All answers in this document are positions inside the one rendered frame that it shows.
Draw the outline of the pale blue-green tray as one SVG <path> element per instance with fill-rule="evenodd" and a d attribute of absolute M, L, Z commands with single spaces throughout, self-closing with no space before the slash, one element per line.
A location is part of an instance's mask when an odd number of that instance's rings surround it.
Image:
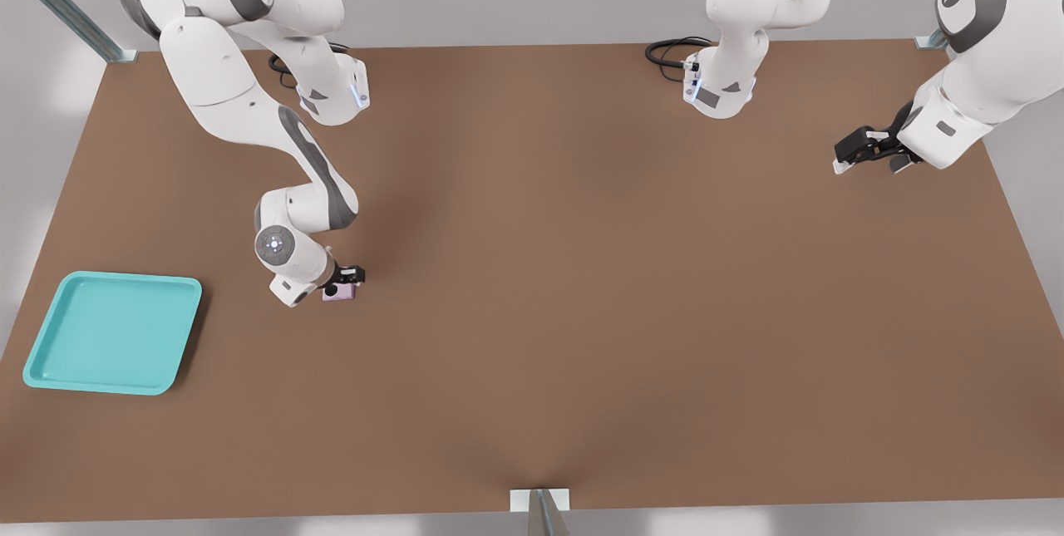
<path fill-rule="evenodd" d="M 33 388 L 157 396 L 174 385 L 202 298 L 194 278 L 64 277 L 24 363 Z"/>

